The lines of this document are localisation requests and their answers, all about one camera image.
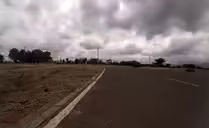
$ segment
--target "cloudy sky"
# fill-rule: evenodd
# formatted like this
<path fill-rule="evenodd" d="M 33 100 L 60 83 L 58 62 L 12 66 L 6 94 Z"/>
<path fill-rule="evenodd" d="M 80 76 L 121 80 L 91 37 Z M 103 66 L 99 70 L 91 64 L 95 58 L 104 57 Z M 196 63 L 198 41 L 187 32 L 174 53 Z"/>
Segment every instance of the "cloudy sky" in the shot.
<path fill-rule="evenodd" d="M 0 51 L 209 62 L 209 0 L 0 0 Z"/>

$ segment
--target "dirt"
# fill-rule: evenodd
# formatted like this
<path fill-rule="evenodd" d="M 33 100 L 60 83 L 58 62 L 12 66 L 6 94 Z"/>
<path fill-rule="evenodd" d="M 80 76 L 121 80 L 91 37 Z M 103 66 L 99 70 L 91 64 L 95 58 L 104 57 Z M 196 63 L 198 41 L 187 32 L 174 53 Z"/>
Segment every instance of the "dirt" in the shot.
<path fill-rule="evenodd" d="M 15 123 L 48 103 L 57 103 L 102 69 L 97 65 L 0 65 L 0 123 Z"/>

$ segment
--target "sky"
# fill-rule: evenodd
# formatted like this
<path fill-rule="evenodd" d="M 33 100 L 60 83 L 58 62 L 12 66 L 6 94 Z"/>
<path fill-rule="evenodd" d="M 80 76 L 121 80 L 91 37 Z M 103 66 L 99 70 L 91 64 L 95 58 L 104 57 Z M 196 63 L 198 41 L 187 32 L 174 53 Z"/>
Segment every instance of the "sky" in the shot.
<path fill-rule="evenodd" d="M 209 0 L 0 0 L 0 51 L 209 62 Z"/>

